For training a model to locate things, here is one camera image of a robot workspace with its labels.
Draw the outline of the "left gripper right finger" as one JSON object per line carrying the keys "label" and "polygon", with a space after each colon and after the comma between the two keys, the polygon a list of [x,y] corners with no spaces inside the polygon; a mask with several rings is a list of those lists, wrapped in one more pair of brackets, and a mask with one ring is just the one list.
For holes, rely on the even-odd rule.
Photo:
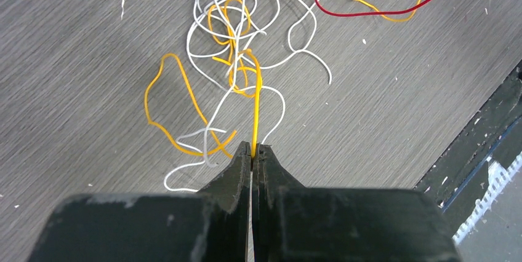
{"label": "left gripper right finger", "polygon": [[410,189],[308,188],[258,145],[252,161],[256,261],[460,261],[449,225]]}

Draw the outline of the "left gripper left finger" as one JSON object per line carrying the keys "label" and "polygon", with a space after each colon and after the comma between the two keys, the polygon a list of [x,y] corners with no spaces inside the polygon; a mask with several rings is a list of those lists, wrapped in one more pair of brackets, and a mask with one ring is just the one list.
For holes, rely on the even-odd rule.
{"label": "left gripper left finger", "polygon": [[75,194],[50,214],[30,261],[246,261],[251,147],[193,194]]}

